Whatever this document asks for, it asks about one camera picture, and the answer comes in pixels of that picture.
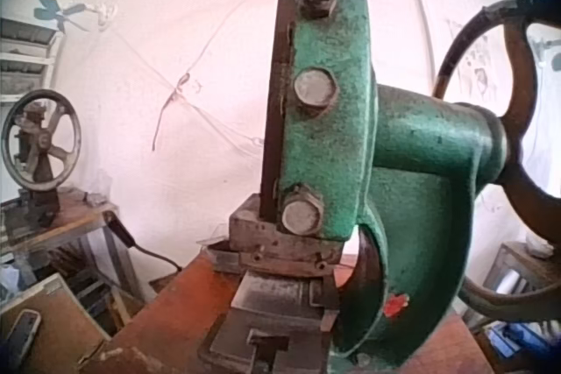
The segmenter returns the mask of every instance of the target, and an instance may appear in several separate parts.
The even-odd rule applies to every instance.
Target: press machine
[[[464,276],[473,203],[487,184],[503,187],[530,229],[561,242],[561,200],[527,175],[521,147],[537,87],[526,30],[561,27],[560,4],[483,8],[453,41],[430,97],[376,83],[366,0],[278,0],[260,192],[231,215],[229,240],[209,247],[245,274],[200,358],[239,373],[391,369],[457,294],[501,320],[561,317],[561,283],[506,296]],[[507,112],[444,101],[463,54],[498,25],[513,71]],[[337,289],[354,229],[358,261]]]

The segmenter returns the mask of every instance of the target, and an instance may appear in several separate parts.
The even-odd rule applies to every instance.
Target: wooden board
[[[97,208],[90,207],[83,201],[84,192],[77,188],[59,190],[60,212],[54,218],[53,224],[43,232],[20,243],[11,246],[3,244],[2,254],[10,251],[32,252],[51,249],[105,226],[102,215],[104,211],[117,212],[117,206],[110,202]]]
[[[345,279],[352,268],[341,268]],[[239,277],[212,271],[202,255],[195,258],[158,298],[104,346],[85,374],[208,374],[197,350],[219,314],[225,313]],[[492,373],[461,319],[445,318],[437,332],[400,370],[413,373]]]
[[[41,324],[21,373],[76,373],[80,359],[110,339],[85,312],[59,274],[26,290],[2,309],[2,340],[24,309],[38,311]]]

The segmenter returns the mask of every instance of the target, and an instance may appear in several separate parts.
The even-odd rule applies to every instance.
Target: workbench surface
[[[208,374],[197,349],[217,316],[225,313],[238,276],[216,273],[195,258],[158,298],[121,330],[81,372],[84,374]],[[368,373],[356,369],[353,372]],[[493,373],[459,316],[444,318],[432,337],[398,370],[401,374]]]

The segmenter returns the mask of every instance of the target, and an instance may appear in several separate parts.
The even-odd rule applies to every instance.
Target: handwheel
[[[56,107],[46,127],[41,127],[41,123],[34,123],[32,120],[26,118],[25,107],[32,102],[44,99],[54,101]],[[64,115],[70,117],[74,131],[74,145],[70,152],[53,145],[52,142],[53,135],[59,126],[60,118]],[[12,160],[10,152],[10,132],[13,126],[19,127],[20,131],[30,135],[30,148],[27,154],[25,168],[16,166]],[[21,187],[37,192],[53,190],[68,178],[78,160],[81,143],[82,132],[74,107],[66,97],[50,89],[32,91],[16,102],[8,113],[4,127],[2,128],[2,158],[6,165],[6,170]],[[36,177],[39,161],[46,158],[48,155],[62,161],[63,169],[52,180],[39,181]]]
[[[533,23],[561,28],[560,4],[561,0],[504,0],[483,8],[452,42],[432,94],[444,99],[452,73],[470,45],[495,26],[504,25],[513,87],[507,112],[501,117],[508,140],[508,157],[496,183],[502,186],[524,223],[553,244],[561,244],[561,199],[546,194],[524,170],[522,138],[537,101],[536,64],[526,31]],[[508,296],[465,278],[458,296],[477,312],[494,319],[546,321],[561,317],[561,282],[536,292]]]

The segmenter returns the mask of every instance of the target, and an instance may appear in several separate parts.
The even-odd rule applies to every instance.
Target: red paint chip
[[[395,295],[390,293],[387,297],[386,304],[384,304],[384,315],[388,318],[398,315],[403,308],[409,305],[409,296],[406,293]]]

